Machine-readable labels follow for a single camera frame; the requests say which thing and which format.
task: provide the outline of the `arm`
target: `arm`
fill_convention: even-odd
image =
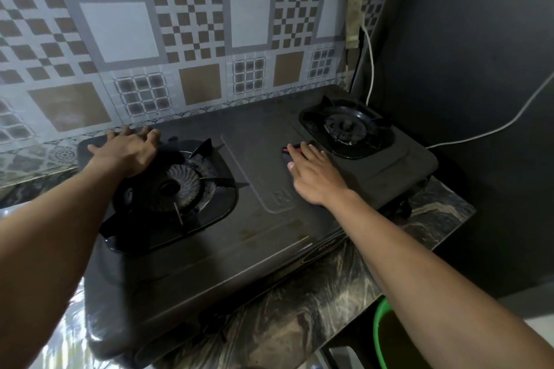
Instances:
[[[554,349],[520,318],[349,190],[325,153],[301,148],[288,145],[296,190],[333,213],[433,368],[554,367]]]
[[[26,368],[85,272],[117,185],[156,155],[159,132],[108,132],[87,167],[0,221],[0,362]]]

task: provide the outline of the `double burner gas stove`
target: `double burner gas stove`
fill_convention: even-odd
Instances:
[[[162,145],[117,189],[85,274],[89,346],[142,368],[226,316],[346,235],[296,192],[282,147],[326,150],[350,188],[381,208],[437,167],[424,147],[337,86],[155,126]],[[88,144],[79,145],[82,169]]]

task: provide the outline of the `tile backsplash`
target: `tile backsplash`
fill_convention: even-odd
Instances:
[[[370,31],[384,1],[364,0]],[[0,0],[0,185],[73,166],[77,143],[108,128],[343,83],[344,11],[345,0]]]

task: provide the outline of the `white cable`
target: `white cable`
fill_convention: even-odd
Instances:
[[[369,93],[367,94],[367,99],[366,99],[366,105],[369,107],[370,105],[370,96],[371,96],[371,91],[373,90],[373,78],[374,78],[374,72],[375,72],[375,66],[373,65],[373,51],[371,50],[371,40],[370,40],[370,35],[369,33],[367,32],[367,29],[366,27],[364,26],[364,24],[360,25],[362,27],[362,29],[364,30],[364,34],[366,35],[366,40],[367,40],[367,48],[369,49],[370,51],[370,62],[371,62],[371,84],[370,84],[370,91]]]
[[[496,133],[500,130],[503,130],[503,129],[511,126],[513,123],[515,123],[518,120],[519,117],[521,117],[521,114],[523,114],[523,112],[527,109],[527,107],[529,105],[531,105],[531,103],[533,102],[535,97],[544,89],[545,86],[547,86],[550,83],[550,81],[553,78],[554,78],[554,72],[552,72],[552,74],[546,78],[546,80],[542,83],[542,85],[539,86],[538,89],[530,96],[530,98],[527,100],[527,102],[519,110],[518,114],[514,118],[512,118],[509,122],[504,124],[502,127],[498,127],[496,130],[487,131],[486,133],[480,134],[479,136],[473,136],[472,138],[469,138],[469,139],[458,140],[457,142],[437,143],[436,145],[433,145],[433,146],[427,146],[426,149],[432,149],[432,148],[436,148],[438,146],[455,145],[455,144],[458,144],[458,143],[469,142],[470,140],[480,139],[480,138],[483,138],[485,136],[489,136],[491,134],[494,134],[494,133]]]

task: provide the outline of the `marble countertop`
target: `marble countertop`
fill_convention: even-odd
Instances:
[[[76,170],[0,190],[0,206],[29,201]],[[429,249],[469,219],[475,209],[436,178],[410,200],[412,216],[398,225]],[[156,369],[291,369],[381,296],[354,245],[347,240],[328,255],[291,274],[233,314],[224,335],[183,345]],[[83,282],[51,340],[31,369],[119,369],[94,359],[86,339]]]

